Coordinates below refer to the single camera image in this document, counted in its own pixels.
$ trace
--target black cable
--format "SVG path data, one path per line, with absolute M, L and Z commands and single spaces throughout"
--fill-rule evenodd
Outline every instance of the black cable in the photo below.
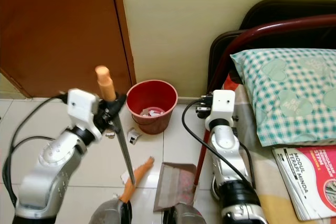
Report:
M 18 128 L 16 128 L 16 131 L 14 132 L 14 135 L 12 137 L 12 140 L 11 140 L 11 143 L 9 145 L 9 151 L 8 151 L 8 157 L 7 157 L 7 167 L 6 169 L 3 168 L 3 173 L 5 173 L 5 177 L 6 177 L 6 181 L 4 181 L 4 183 L 7 183 L 7 191 L 9 193 L 9 196 L 10 196 L 10 199 L 15 207 L 16 205 L 16 196 L 13 192 L 13 187 L 12 187 L 12 178 L 10 176 L 10 171 L 11 171 L 11 164 L 12 164 L 12 154 L 13 154 L 13 151 L 14 151 L 14 142 L 15 142 L 15 139 L 16 139 L 16 136 L 17 134 L 19 133 L 19 131 L 21 130 L 21 128 L 25 125 L 25 123 L 43 106 L 45 105 L 46 103 L 50 102 L 51 100 L 53 99 L 66 99 L 67 97 L 67 94 L 59 94 L 55 97 L 51 97 L 51 98 L 48 98 L 47 100 L 43 101 L 39 106 L 37 106 L 29 115 L 27 115 L 27 117 L 22 121 L 22 123 L 18 126 Z
M 187 110 L 194 104 L 199 103 L 199 102 L 203 102 L 204 99 L 198 99 L 195 101 L 192 101 L 191 103 L 189 103 L 187 105 L 187 107 L 184 109 L 183 113 L 182 113 L 182 124 L 184 126 L 184 128 L 189 132 L 189 134 L 191 136 L 193 136 L 197 141 L 199 141 L 202 145 L 204 145 L 209 151 L 211 151 L 216 157 L 218 157 L 219 159 L 221 159 L 225 164 L 227 164 L 241 179 L 242 181 L 246 184 L 246 186 L 248 186 L 249 188 L 251 188 L 252 190 L 254 190 L 251 186 L 251 183 L 244 177 L 243 174 L 241 174 L 240 171 L 237 170 L 236 167 L 234 167 L 225 157 L 221 156 L 221 154 L 219 154 L 216 150 L 214 150 L 210 145 L 208 145 L 207 143 L 205 143 L 202 139 L 200 139 L 194 132 L 192 132 L 189 127 L 185 124 L 185 114 L 187 112 Z
M 48 141 L 52 141 L 54 140 L 54 138 L 52 137 L 48 137 L 48 136 L 30 136 L 30 137 L 27 137 L 25 139 L 22 139 L 20 142 L 17 143 L 17 145 L 14 146 L 13 148 L 13 152 L 12 152 L 12 155 L 13 153 L 16 151 L 16 149 L 18 149 L 22 144 L 30 141 L 30 140 L 35 140 L 35 139 L 43 139 L 43 140 L 48 140 Z M 4 182 L 4 185 L 8 191 L 8 178 L 7 178 L 7 175 L 6 175 L 6 170 L 8 169 L 8 157 L 6 158 L 5 162 L 4 162 L 4 167 L 3 167 L 3 171 L 2 171 L 2 179 L 3 179 L 3 182 Z
M 251 157 L 250 151 L 247 149 L 247 147 L 244 144 L 242 144 L 241 142 L 239 142 L 239 143 L 240 143 L 241 147 L 244 149 L 244 151 L 246 152 L 247 159 L 248 159 L 248 165 L 250 167 L 252 187 L 254 189 L 256 189 L 256 179 L 255 179 L 255 176 L 254 176 L 254 168 L 253 168 L 253 162 L 252 162 L 252 157 Z

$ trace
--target book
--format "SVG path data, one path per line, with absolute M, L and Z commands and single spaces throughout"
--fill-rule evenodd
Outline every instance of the book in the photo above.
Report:
M 336 216 L 336 146 L 272 151 L 298 219 Z

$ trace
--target brown dustpan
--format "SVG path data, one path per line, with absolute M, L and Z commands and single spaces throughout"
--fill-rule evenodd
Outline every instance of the brown dustpan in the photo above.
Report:
M 195 196 L 195 174 L 194 164 L 163 162 L 153 211 L 165 211 L 178 203 L 192 206 Z

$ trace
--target pillow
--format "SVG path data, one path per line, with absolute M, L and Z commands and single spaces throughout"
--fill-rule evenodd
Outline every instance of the pillow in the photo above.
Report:
M 254 49 L 231 58 L 262 146 L 336 144 L 336 50 Z

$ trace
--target red bed frame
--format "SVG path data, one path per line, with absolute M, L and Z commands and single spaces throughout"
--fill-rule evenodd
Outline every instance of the red bed frame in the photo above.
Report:
M 273 34 L 285 34 L 290 31 L 309 30 L 315 28 L 328 28 L 336 27 L 336 14 L 320 15 L 306 18 L 297 18 L 284 20 L 280 22 L 273 22 L 264 25 L 260 25 L 249 30 L 246 30 L 234 39 L 228 47 L 225 49 L 216 71 L 211 79 L 211 82 L 207 88 L 207 93 L 221 89 L 224 81 L 226 80 L 230 67 L 232 66 L 232 60 L 230 55 L 241 51 L 241 49 L 248 43 Z M 209 132 L 205 132 L 204 141 L 208 142 Z M 200 157 L 198 159 L 197 171 L 195 175 L 195 185 L 198 185 L 199 176 L 201 174 L 203 161 L 205 157 L 206 148 L 202 145 Z

